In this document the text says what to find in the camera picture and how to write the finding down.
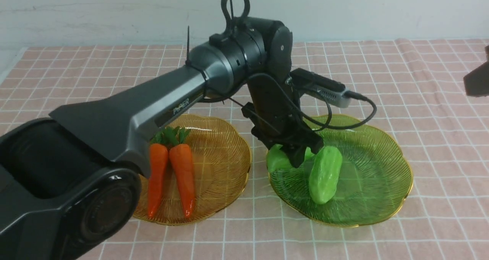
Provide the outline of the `black gripper viewer left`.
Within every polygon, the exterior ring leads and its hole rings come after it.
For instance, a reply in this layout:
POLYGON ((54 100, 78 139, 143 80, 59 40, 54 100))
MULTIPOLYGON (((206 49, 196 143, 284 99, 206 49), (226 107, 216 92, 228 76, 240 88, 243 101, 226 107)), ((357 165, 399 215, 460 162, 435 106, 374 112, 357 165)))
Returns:
POLYGON ((315 155, 323 148, 323 138, 305 124, 290 86, 266 73, 252 74, 246 84, 252 101, 241 112, 254 124, 252 135, 267 149, 283 145, 291 166, 298 168, 307 148, 315 155))

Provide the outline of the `black robot arm viewer left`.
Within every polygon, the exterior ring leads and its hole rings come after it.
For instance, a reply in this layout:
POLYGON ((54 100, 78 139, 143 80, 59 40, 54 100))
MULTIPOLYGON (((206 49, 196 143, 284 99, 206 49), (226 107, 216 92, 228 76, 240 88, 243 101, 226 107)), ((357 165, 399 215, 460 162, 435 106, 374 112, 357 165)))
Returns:
POLYGON ((291 164, 322 138, 288 84, 292 33, 249 17, 249 0, 221 0, 226 27, 187 52, 181 68, 105 99, 62 105, 1 136, 1 259, 75 260, 120 231, 151 175, 149 142, 199 102, 248 84, 243 115, 291 164))

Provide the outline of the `black robot arm viewer right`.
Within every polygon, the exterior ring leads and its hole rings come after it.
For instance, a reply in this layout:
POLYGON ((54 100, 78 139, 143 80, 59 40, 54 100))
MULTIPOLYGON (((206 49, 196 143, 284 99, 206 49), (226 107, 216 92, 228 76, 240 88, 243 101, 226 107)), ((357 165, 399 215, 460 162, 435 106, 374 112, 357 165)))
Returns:
POLYGON ((484 50, 487 61, 463 77, 466 95, 469 97, 489 96, 489 46, 484 50))

